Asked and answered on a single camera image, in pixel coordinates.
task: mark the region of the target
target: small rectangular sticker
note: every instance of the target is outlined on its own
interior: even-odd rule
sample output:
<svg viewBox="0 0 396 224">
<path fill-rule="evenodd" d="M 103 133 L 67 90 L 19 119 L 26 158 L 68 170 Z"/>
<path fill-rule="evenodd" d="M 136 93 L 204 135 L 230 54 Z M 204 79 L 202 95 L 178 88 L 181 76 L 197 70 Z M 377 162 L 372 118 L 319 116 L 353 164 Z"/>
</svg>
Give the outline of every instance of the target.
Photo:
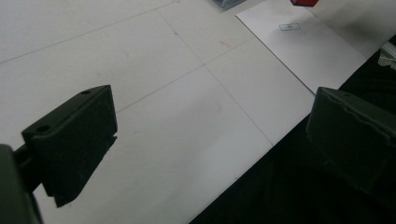
<svg viewBox="0 0 396 224">
<path fill-rule="evenodd" d="M 281 31 L 289 31 L 289 30 L 300 30 L 300 24 L 299 23 L 292 23 L 292 24 L 282 24 L 279 25 Z"/>
</svg>

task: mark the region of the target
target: screw hole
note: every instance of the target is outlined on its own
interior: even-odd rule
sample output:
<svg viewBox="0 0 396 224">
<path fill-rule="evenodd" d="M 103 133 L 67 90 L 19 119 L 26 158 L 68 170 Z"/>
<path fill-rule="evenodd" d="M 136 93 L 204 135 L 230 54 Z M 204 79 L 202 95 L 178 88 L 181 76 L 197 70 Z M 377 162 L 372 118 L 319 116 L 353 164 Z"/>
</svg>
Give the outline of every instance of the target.
<svg viewBox="0 0 396 224">
<path fill-rule="evenodd" d="M 44 132 L 48 131 L 49 129 L 50 129 L 50 126 L 44 125 L 44 126 L 37 128 L 36 131 L 38 131 L 40 133 L 44 133 Z"/>
</svg>

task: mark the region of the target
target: black fabric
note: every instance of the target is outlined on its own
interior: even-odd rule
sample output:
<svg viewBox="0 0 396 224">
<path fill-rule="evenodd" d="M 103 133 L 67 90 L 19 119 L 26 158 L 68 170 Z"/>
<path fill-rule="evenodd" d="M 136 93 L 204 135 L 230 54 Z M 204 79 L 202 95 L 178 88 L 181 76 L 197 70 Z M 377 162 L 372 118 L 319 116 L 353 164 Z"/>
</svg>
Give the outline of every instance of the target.
<svg viewBox="0 0 396 224">
<path fill-rule="evenodd" d="M 396 114 L 396 71 L 377 65 L 378 57 L 340 90 Z M 396 223 L 392 207 L 349 186 L 309 142 L 307 119 L 191 223 Z"/>
</svg>

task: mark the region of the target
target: gray container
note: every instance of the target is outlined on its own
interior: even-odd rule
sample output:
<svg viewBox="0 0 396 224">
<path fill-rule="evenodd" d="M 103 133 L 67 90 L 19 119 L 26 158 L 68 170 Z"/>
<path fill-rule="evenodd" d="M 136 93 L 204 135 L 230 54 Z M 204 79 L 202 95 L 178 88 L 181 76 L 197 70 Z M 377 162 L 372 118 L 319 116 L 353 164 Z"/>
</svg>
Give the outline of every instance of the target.
<svg viewBox="0 0 396 224">
<path fill-rule="evenodd" d="M 246 0 L 213 0 L 219 7 L 223 9 L 228 9 L 230 7 L 234 7 Z"/>
</svg>

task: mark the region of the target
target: red object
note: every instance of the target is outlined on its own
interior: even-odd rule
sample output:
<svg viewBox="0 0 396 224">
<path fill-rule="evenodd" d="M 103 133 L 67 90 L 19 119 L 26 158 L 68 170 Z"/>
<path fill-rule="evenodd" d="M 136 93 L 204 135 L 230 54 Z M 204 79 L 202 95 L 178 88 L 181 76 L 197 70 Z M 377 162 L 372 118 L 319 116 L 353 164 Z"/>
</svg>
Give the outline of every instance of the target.
<svg viewBox="0 0 396 224">
<path fill-rule="evenodd" d="M 290 0 L 297 7 L 314 7 L 318 0 Z"/>
</svg>

